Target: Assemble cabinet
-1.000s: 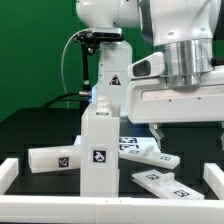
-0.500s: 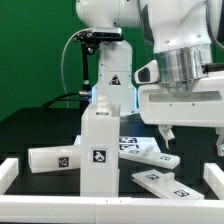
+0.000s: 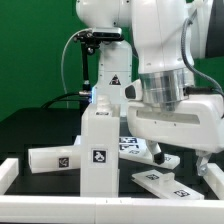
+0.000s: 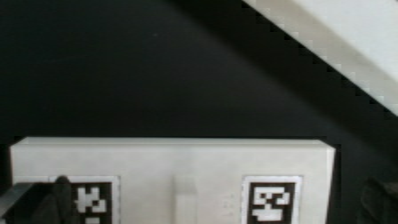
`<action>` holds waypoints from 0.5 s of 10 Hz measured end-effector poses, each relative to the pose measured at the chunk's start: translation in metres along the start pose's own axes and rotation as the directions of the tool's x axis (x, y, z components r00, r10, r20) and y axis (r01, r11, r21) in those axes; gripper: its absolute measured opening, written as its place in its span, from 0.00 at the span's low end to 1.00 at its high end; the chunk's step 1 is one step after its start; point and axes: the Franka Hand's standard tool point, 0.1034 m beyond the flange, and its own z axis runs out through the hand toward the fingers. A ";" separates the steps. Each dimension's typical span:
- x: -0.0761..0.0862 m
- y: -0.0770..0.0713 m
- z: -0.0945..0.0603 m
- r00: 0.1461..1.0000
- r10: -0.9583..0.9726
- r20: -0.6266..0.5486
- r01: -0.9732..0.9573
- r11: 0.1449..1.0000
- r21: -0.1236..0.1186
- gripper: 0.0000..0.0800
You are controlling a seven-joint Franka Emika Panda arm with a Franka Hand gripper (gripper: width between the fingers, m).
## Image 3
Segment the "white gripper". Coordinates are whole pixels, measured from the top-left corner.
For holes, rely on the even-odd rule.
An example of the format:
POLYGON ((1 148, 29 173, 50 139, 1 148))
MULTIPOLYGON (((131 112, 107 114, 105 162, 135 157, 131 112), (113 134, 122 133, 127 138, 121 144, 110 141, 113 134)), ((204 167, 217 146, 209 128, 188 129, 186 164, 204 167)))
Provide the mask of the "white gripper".
POLYGON ((165 161, 158 143, 191 148, 197 150, 197 173, 204 176, 210 153, 224 150, 224 99, 219 94, 189 95, 174 111, 158 111, 142 101, 142 87, 136 80, 125 88, 125 97, 129 131, 147 140, 156 164, 165 161))

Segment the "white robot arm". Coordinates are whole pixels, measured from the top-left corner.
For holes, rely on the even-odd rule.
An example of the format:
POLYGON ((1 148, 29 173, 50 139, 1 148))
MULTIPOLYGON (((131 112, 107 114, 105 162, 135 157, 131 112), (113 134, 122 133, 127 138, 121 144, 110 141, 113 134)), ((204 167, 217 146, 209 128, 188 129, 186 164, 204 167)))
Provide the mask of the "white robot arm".
POLYGON ((212 154, 224 150, 224 92, 218 83, 199 88, 193 58, 202 53, 198 43, 207 36, 202 28, 191 36, 194 20, 206 18, 213 0, 188 5, 185 0, 78 0, 79 18, 90 28, 104 30, 131 25, 139 60, 139 79, 126 89, 128 128, 147 141, 158 160, 156 143, 187 147, 198 156, 197 172, 208 171, 212 154))

